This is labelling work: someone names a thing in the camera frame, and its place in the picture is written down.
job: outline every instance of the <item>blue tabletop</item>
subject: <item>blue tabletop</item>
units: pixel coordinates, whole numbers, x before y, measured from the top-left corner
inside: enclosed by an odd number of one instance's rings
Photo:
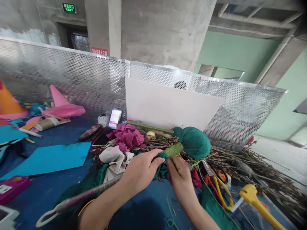
[[[45,147],[58,144],[76,143],[80,135],[88,130],[95,121],[83,117],[71,118],[72,122],[61,126],[40,132],[42,138],[31,137],[34,144],[22,140],[25,148],[24,155],[31,155],[37,147]],[[0,168],[0,177],[18,166],[24,159],[20,158],[14,152],[10,152],[5,163]],[[16,229],[36,229],[37,220],[47,211],[54,208],[55,203],[61,194],[70,186],[82,181],[88,174],[90,167],[93,166],[93,156],[88,155],[82,167],[54,172],[37,176],[32,179],[30,187],[20,193],[12,202],[6,206],[16,209],[20,212],[15,219]],[[195,190],[197,195],[201,196],[201,190]],[[232,192],[238,194],[240,188],[232,186]],[[109,229],[123,229],[127,223],[133,223],[134,229],[168,229],[166,221],[172,218],[167,197],[171,210],[175,212],[174,221],[179,229],[193,229],[192,224],[185,215],[173,189],[167,180],[152,181],[144,191],[140,192],[129,200],[113,216]],[[273,205],[263,197],[260,200],[270,207],[271,214],[287,229],[295,229],[286,219],[273,207]],[[256,215],[246,210],[252,221]],[[239,213],[231,214],[241,229],[251,229],[250,226],[242,220]],[[272,229],[264,222],[265,229]],[[47,224],[44,229],[53,229],[52,224]]]

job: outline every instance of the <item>finger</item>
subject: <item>finger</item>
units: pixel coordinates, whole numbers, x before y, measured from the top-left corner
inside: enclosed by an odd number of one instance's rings
[[[187,166],[176,156],[173,156],[172,161],[180,176],[186,177]]]
[[[166,161],[167,164],[167,170],[169,172],[170,177],[172,178],[172,180],[174,180],[175,178],[180,177],[180,175],[178,174],[178,171],[175,167],[175,165],[173,164],[172,160],[170,158],[168,158],[168,160]]]
[[[152,160],[155,156],[157,156],[161,152],[163,152],[163,150],[161,150],[161,149],[153,149],[153,150],[147,152],[147,154],[150,156],[150,158]]]
[[[169,175],[169,171],[167,170],[167,172],[168,172],[167,173],[167,179],[168,179],[169,183],[173,186],[172,178]]]
[[[156,172],[158,167],[165,161],[164,158],[157,157],[152,161],[152,163],[149,166],[149,170]]]

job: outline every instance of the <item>red sign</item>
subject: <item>red sign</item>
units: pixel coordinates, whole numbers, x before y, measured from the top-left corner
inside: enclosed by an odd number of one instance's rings
[[[108,56],[108,50],[106,50],[106,49],[91,47],[91,51],[92,51],[92,53],[97,53],[97,54]]]

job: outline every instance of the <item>green exit sign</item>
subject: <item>green exit sign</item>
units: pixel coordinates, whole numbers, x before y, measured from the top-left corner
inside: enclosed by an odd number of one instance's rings
[[[77,13],[75,4],[62,3],[62,5],[63,5],[64,12],[66,12],[66,13]]]

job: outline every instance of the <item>white paper sheet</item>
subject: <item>white paper sheet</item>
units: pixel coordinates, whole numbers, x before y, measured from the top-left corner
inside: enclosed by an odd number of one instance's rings
[[[203,131],[224,101],[221,97],[126,78],[127,118],[164,129]]]

